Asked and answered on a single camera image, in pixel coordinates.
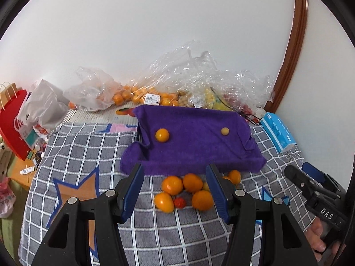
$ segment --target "white wall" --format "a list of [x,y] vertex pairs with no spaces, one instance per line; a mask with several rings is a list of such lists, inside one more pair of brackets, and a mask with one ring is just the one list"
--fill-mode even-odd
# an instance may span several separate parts
[[0,41],[0,82],[65,89],[78,66],[126,82],[193,39],[222,69],[276,77],[293,9],[294,0],[31,0]]
[[320,0],[309,0],[296,71],[277,114],[311,164],[348,187],[355,152],[355,48]]

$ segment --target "hand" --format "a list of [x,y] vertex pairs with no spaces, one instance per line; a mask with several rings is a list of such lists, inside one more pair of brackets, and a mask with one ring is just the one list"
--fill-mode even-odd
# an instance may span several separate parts
[[[307,229],[305,236],[311,245],[311,248],[314,250],[317,250],[319,252],[324,252],[326,245],[321,239],[321,235],[323,233],[323,225],[321,220],[316,217],[315,220],[313,221],[312,225]],[[337,253],[338,249],[340,247],[340,242],[337,241],[333,244],[331,248],[331,256],[335,256]],[[316,257],[317,261],[319,262],[322,258],[322,254],[319,253],[314,253],[314,256]]]

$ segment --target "bundle of oranges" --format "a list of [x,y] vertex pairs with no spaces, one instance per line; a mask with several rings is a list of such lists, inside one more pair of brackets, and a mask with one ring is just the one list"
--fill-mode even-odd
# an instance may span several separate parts
[[116,106],[121,106],[124,102],[131,100],[131,88],[129,86],[124,86],[123,89],[116,92],[112,97]]
[[178,103],[179,96],[177,93],[158,92],[154,87],[138,88],[137,86],[130,87],[128,85],[124,86],[124,89],[129,92],[130,100],[134,104],[144,104],[144,99],[146,97],[146,94],[154,94],[160,96],[159,104],[162,106],[179,106]]
[[[224,178],[232,182],[232,184],[240,183],[240,173],[232,170],[228,176]],[[186,201],[173,196],[180,194],[185,189],[186,192],[192,193],[192,207],[199,211],[207,211],[214,205],[212,195],[206,182],[203,182],[196,174],[186,174],[182,179],[177,176],[166,177],[162,182],[162,193],[154,197],[156,207],[163,212],[171,213],[176,208],[184,208]]]

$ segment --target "purple towel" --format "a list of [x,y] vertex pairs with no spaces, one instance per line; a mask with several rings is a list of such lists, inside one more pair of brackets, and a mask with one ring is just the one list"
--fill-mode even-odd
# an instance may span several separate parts
[[[121,171],[130,173],[141,163],[146,175],[204,174],[210,163],[221,172],[258,172],[266,160],[251,137],[250,127],[235,112],[206,109],[142,105],[134,109],[142,142],[132,143],[121,158]],[[228,127],[229,135],[221,129]],[[165,143],[155,133],[166,128]]]

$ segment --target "paper bag handle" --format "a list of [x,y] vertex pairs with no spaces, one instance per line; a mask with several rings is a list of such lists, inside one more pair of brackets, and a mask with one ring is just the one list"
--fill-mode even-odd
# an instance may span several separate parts
[[[12,85],[11,83],[9,83],[9,82],[4,82],[4,83],[2,83],[2,84],[0,85],[0,91],[1,91],[2,86],[5,87],[5,85],[4,85],[5,83],[8,83],[8,84],[11,86],[11,88],[13,89],[13,91],[14,91],[14,93],[15,93],[15,97],[17,98],[16,91],[15,91],[13,85]],[[1,102],[1,107],[2,107],[2,109],[5,110],[5,106],[4,106],[4,104],[2,103],[1,95],[0,95],[0,102]]]

